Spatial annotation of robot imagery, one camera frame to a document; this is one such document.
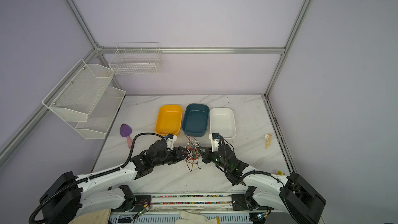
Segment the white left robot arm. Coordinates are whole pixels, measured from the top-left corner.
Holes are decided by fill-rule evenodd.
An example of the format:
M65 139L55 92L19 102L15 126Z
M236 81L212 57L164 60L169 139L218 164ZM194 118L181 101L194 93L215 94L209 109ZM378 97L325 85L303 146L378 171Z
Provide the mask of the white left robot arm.
M29 223L68 224L81 215L104 209L141 213L149 207L151 197L137 199L127 183L150 174L154 167L183 161L189 154L184 147L174 146L176 136L158 135L158 138L136 156L130 147L122 165L83 175L62 174L40 198Z

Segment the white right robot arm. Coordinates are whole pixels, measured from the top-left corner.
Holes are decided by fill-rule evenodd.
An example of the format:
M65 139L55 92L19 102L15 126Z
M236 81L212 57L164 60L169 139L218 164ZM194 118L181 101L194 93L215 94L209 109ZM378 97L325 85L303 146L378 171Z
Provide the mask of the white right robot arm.
M290 214L298 224L319 223L326 200L301 175L276 175L257 170L237 159L228 145L221 145L215 151L203 147L199 153L205 164L215 164L233 186L247 186L244 194L247 209L271 207Z

